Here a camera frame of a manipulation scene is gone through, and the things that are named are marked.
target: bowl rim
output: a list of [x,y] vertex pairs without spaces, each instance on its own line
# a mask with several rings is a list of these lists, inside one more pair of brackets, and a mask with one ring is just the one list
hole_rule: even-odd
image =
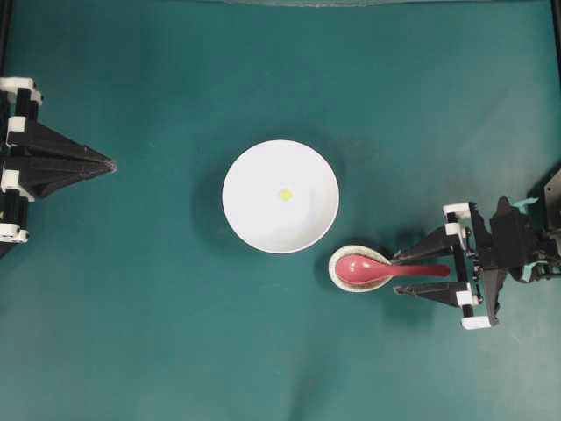
[[[333,208],[333,212],[332,215],[330,217],[330,222],[325,226],[325,228],[322,230],[322,232],[315,237],[315,239],[309,241],[308,243],[306,243],[303,246],[299,246],[297,248],[294,249],[290,249],[290,250],[283,250],[283,251],[278,251],[278,250],[273,250],[273,249],[269,249],[269,248],[262,248],[262,247],[257,247],[254,244],[250,243],[249,240],[245,239],[242,235],[240,235],[240,233],[236,230],[236,228],[233,226],[232,222],[230,221],[230,219],[228,218],[228,212],[226,211],[226,207],[224,206],[224,191],[226,188],[226,183],[228,182],[230,173],[232,171],[232,168],[234,167],[234,165],[236,165],[236,162],[238,162],[245,154],[247,154],[249,151],[251,151],[254,147],[257,146],[264,146],[265,144],[279,144],[279,143],[284,143],[284,144],[296,144],[298,146],[304,146],[306,148],[308,148],[310,151],[312,151],[313,153],[315,153],[327,166],[327,168],[331,171],[331,173],[333,174],[333,180],[335,180],[335,206]],[[308,146],[302,142],[296,142],[295,140],[287,140],[287,139],[274,139],[274,140],[266,140],[264,142],[259,142],[256,143],[253,146],[248,147],[247,149],[244,150],[244,152],[242,152],[230,165],[230,167],[228,168],[228,172],[226,173],[226,176],[224,178],[224,183],[222,186],[222,208],[224,211],[224,215],[226,217],[226,221],[228,222],[228,225],[230,226],[230,228],[236,233],[236,235],[243,240],[248,246],[253,247],[256,250],[259,250],[261,252],[265,252],[265,253],[271,253],[271,254],[290,254],[290,253],[297,253],[300,252],[302,250],[305,250],[306,248],[312,247],[315,243],[317,243],[320,239],[323,238],[323,236],[327,233],[327,231],[330,230],[330,228],[333,226],[333,223],[335,222],[335,219],[337,218],[337,214],[339,212],[339,183],[337,181],[337,176],[335,175],[335,171],[333,171],[333,168],[331,167],[330,163],[319,153],[317,152],[316,149],[314,149],[311,146]]]

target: white bowl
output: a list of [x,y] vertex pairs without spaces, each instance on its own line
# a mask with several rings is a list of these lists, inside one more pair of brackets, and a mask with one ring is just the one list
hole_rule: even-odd
[[268,253],[293,253],[330,229],[339,188],[330,165],[311,147],[270,140],[232,164],[222,204],[231,228],[247,244]]

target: robotic arm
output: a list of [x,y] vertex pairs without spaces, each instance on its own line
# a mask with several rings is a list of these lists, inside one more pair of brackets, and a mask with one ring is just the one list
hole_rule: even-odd
[[[536,229],[530,216],[506,197],[497,203],[489,220],[490,231],[475,203],[444,206],[445,224],[396,254],[392,263],[450,255],[457,281],[396,286],[394,291],[461,308],[462,326],[468,330],[497,325],[499,292],[507,275],[520,283],[561,277],[561,170],[545,185],[543,197],[546,225],[542,229]],[[467,260],[473,267],[470,279]],[[474,307],[482,303],[486,315],[474,316]]]

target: white bracket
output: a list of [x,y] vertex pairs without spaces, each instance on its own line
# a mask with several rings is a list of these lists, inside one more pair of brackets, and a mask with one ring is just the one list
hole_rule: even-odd
[[35,82],[30,77],[0,77],[0,90],[8,92],[8,100],[11,103],[16,102],[18,97],[18,89],[28,89],[32,92],[31,100],[38,105],[43,104],[43,96],[37,90]]
[[6,169],[5,167],[2,167],[0,189],[3,193],[5,193],[7,189],[19,190],[19,195],[26,197],[30,202],[35,202],[35,197],[19,185],[19,171],[16,169]]
[[462,327],[467,331],[472,331],[491,327],[491,323],[487,316],[474,316],[472,318],[462,318]]
[[456,301],[461,307],[463,305],[479,305],[479,299],[472,293],[472,285],[467,284],[467,289],[456,292]]
[[453,213],[458,219],[468,219],[472,217],[470,204],[468,202],[446,204],[442,207],[442,211],[444,212],[444,216]]

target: teal mat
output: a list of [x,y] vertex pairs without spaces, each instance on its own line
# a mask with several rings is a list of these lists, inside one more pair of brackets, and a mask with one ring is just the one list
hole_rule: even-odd
[[[18,0],[12,29],[40,121],[119,170],[35,203],[0,262],[3,419],[559,419],[559,282],[508,282],[501,324],[465,332],[326,270],[338,246],[410,244],[445,203],[490,216],[558,164],[548,1]],[[227,168],[267,139],[314,147],[340,183],[302,253],[254,251],[222,213]]]

